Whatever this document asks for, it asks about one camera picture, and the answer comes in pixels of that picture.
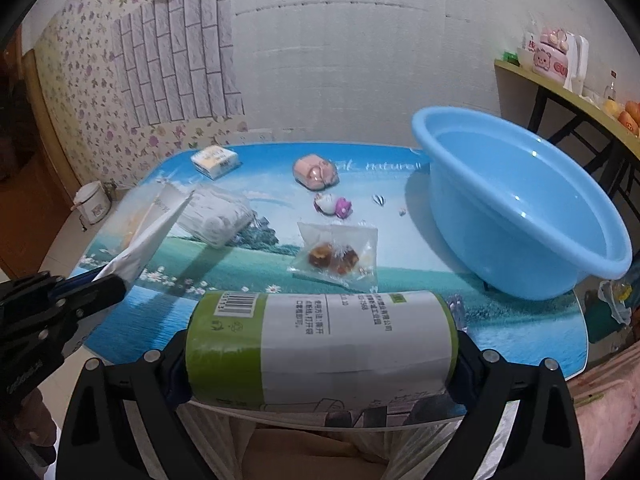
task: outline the toy pig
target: toy pig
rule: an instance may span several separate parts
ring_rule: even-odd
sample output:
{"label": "toy pig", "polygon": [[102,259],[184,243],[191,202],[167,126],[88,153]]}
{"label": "toy pig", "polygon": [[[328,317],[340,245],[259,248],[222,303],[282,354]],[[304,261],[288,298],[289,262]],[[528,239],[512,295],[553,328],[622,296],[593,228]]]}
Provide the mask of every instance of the toy pig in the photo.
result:
{"label": "toy pig", "polygon": [[351,214],[351,202],[344,197],[336,198],[331,193],[317,193],[314,197],[316,211],[328,216],[336,215],[345,219]]}
{"label": "toy pig", "polygon": [[311,191],[320,191],[338,183],[335,165],[314,153],[299,158],[293,165],[296,180]]}

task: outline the brick pattern sticker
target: brick pattern sticker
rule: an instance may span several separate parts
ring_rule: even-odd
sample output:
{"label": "brick pattern sticker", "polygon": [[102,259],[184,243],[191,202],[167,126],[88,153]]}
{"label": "brick pattern sticker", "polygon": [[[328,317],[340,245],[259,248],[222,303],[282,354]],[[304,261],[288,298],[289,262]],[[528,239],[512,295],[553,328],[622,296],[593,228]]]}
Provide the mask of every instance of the brick pattern sticker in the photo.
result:
{"label": "brick pattern sticker", "polygon": [[154,0],[111,27],[133,127],[244,114],[230,0]]}

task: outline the yellow shelf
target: yellow shelf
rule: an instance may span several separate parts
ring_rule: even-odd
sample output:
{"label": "yellow shelf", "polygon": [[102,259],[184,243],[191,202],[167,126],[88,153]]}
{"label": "yellow shelf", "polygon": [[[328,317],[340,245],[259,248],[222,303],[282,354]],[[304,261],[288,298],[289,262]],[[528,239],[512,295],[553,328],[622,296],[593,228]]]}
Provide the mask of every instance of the yellow shelf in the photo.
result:
{"label": "yellow shelf", "polygon": [[531,70],[524,70],[522,67],[515,66],[514,64],[507,63],[506,61],[499,59],[495,60],[494,65],[496,68],[507,70],[508,72],[519,75],[524,79],[528,79],[536,85],[542,86],[560,96],[562,99],[569,101],[573,106],[584,112],[591,119],[604,126],[611,135],[619,139],[626,147],[628,147],[629,151],[640,160],[640,139],[627,130],[617,120],[600,110],[597,106],[585,101],[579,95],[569,92],[566,88],[563,88],[555,81],[551,81],[551,79],[536,74]]}

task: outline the barcode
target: barcode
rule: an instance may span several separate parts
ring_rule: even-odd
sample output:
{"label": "barcode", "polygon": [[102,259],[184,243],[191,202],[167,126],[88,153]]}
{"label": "barcode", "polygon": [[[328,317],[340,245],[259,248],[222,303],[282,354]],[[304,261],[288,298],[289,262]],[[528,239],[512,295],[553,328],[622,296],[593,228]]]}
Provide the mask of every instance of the barcode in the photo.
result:
{"label": "barcode", "polygon": [[220,300],[214,316],[253,317],[258,294],[241,294],[225,292]]}

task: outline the blue plastic basin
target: blue plastic basin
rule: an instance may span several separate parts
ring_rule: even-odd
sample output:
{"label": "blue plastic basin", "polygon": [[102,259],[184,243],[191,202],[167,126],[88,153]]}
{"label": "blue plastic basin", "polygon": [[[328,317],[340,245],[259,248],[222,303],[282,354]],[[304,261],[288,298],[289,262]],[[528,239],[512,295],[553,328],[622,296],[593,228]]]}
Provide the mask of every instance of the blue plastic basin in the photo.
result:
{"label": "blue plastic basin", "polygon": [[464,108],[424,108],[412,128],[431,158],[436,225],[487,283],[526,300],[548,300],[589,274],[626,273],[631,241],[620,214],[555,146]]}

